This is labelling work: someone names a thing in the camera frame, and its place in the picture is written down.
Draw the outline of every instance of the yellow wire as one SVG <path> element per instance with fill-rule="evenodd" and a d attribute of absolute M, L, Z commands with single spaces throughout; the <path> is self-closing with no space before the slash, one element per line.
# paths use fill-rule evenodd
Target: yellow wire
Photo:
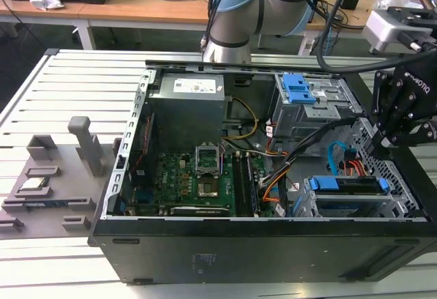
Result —
<path fill-rule="evenodd" d="M 249 110 L 249 112 L 251 113 L 251 115 L 253 116 L 253 119 L 255 120 L 255 125 L 253 125 L 252 130 L 244 135 L 238 135 L 235 137 L 222 137 L 222 139 L 227 139 L 227 140 L 241 140 L 241 139 L 245 139 L 247 137 L 251 137 L 253 134 L 255 134 L 255 132 L 257 131 L 258 128 L 258 118 L 255 115 L 255 113 L 253 112 L 253 110 L 241 99 L 239 98 L 232 98 L 232 100 L 238 101 L 239 103 L 241 103 L 247 110 Z"/>
<path fill-rule="evenodd" d="M 359 160 L 359 162 L 360 162 L 361 166 L 363 167 L 364 174 L 366 174 L 366 176 L 368 176 L 368 174 L 366 172 L 366 168 L 364 167 L 363 162 L 361 160 Z"/>

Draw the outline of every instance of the white paper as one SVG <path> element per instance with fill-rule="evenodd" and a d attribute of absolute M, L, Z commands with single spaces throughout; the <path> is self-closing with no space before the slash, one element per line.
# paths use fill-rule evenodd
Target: white paper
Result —
<path fill-rule="evenodd" d="M 176 79 L 173 86 L 175 93 L 216 93 L 215 79 Z"/>
<path fill-rule="evenodd" d="M 59 9 L 65 7 L 61 0 L 29 0 L 32 5 L 40 10 L 47 11 L 47 9 Z"/>

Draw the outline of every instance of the desk leg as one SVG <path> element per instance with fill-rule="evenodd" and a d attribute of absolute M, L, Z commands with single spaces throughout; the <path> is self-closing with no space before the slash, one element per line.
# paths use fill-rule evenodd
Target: desk leg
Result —
<path fill-rule="evenodd" d="M 95 50 L 96 43 L 94 42 L 93 31 L 89 26 L 88 20 L 78 20 L 75 25 L 81 37 L 82 47 L 84 50 Z"/>
<path fill-rule="evenodd" d="M 18 33 L 15 30 L 15 23 L 1 23 L 1 24 L 3 25 L 2 30 L 5 31 L 10 38 L 18 37 Z"/>
<path fill-rule="evenodd" d="M 142 43 L 143 39 L 141 38 L 141 30 L 140 30 L 140 28 L 135 29 L 134 38 L 135 38 L 135 44 L 141 44 Z"/>
<path fill-rule="evenodd" d="M 266 47 L 265 39 L 266 39 L 265 35 L 260 34 L 258 36 L 258 48 L 265 48 Z"/>
<path fill-rule="evenodd" d="M 319 36 L 319 31 L 305 31 L 302 42 L 300 43 L 298 55 L 310 55 L 315 39 Z"/>

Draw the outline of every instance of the ram slot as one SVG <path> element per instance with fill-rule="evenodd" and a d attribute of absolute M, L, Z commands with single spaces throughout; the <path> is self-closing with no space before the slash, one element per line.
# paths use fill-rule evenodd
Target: ram slot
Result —
<path fill-rule="evenodd" d="M 239 155 L 232 155 L 236 215 L 239 217 L 253 217 L 247 167 L 244 168 L 244 160 L 245 158 Z"/>

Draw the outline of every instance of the sticker label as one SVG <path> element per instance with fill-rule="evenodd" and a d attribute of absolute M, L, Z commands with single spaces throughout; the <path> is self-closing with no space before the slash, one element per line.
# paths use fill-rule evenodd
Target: sticker label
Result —
<path fill-rule="evenodd" d="M 324 91 L 313 91 L 314 96 L 324 96 L 326 97 L 326 94 Z"/>
<path fill-rule="evenodd" d="M 176 79 L 173 87 L 175 93 L 216 93 L 215 79 Z"/>
<path fill-rule="evenodd" d="M 45 207 L 45 203 L 25 203 L 27 207 Z"/>
<path fill-rule="evenodd" d="M 292 187 L 288 188 L 288 192 L 297 192 L 299 191 L 299 183 L 292 183 Z"/>
<path fill-rule="evenodd" d="M 281 207 L 281 205 L 279 205 L 279 203 L 276 204 L 275 210 L 279 214 L 280 217 L 285 216 L 285 210 L 284 210 L 284 208 Z"/>
<path fill-rule="evenodd" d="M 273 137 L 273 127 L 272 126 L 266 126 L 266 134 L 267 134 L 267 137 Z"/>

